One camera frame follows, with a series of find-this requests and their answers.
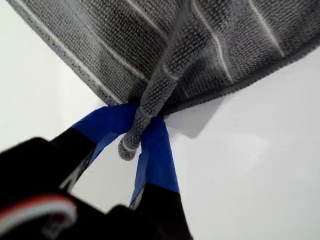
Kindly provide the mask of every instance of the cloth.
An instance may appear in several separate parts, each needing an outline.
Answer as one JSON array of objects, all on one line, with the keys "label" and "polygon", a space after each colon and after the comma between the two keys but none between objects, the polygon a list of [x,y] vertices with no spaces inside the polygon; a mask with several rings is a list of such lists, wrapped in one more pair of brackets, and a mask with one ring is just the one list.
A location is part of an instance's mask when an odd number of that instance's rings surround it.
[{"label": "cloth", "polygon": [[8,2],[108,105],[140,102],[126,160],[152,117],[249,86],[320,42],[318,0]]}]

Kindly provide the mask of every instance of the white surface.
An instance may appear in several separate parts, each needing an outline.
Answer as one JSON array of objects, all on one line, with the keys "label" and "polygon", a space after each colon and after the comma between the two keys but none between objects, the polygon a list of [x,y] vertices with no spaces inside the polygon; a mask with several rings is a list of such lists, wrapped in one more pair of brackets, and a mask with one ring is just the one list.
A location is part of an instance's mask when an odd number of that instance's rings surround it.
[{"label": "white surface", "polygon": [[[0,149],[51,139],[103,105],[4,1],[0,29]],[[195,239],[319,239],[319,62],[317,49],[166,120]],[[115,142],[73,192],[104,211],[128,204],[136,165],[118,157]]]}]

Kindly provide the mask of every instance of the gray towel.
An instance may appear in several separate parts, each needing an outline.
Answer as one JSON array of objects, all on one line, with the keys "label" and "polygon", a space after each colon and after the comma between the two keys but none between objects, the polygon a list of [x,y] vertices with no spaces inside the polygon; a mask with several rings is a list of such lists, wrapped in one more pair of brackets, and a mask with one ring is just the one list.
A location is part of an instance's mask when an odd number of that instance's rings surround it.
[{"label": "gray towel", "polygon": [[125,160],[161,111],[242,89],[320,43],[319,0],[8,2],[106,104],[140,101]]}]

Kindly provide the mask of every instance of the striped towel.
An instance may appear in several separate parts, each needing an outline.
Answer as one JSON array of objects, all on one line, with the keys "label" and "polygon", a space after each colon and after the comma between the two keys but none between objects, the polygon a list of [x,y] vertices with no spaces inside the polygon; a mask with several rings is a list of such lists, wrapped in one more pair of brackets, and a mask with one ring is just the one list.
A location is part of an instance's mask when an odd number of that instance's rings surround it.
[{"label": "striped towel", "polygon": [[8,0],[108,105],[139,101],[119,153],[152,117],[242,89],[320,42],[319,0]]}]

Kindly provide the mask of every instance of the black object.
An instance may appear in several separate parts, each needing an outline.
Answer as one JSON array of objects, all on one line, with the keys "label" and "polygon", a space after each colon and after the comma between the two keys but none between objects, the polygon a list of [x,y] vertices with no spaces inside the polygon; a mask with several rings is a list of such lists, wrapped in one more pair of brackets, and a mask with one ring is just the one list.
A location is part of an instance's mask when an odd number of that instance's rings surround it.
[{"label": "black object", "polygon": [[[59,194],[77,206],[77,221],[56,239],[192,239],[176,192],[147,183],[135,210],[115,206],[104,214],[70,195],[96,148],[73,128],[53,139],[32,138],[0,154],[0,210],[39,194]],[[15,228],[3,239],[47,239],[49,216]]]}]

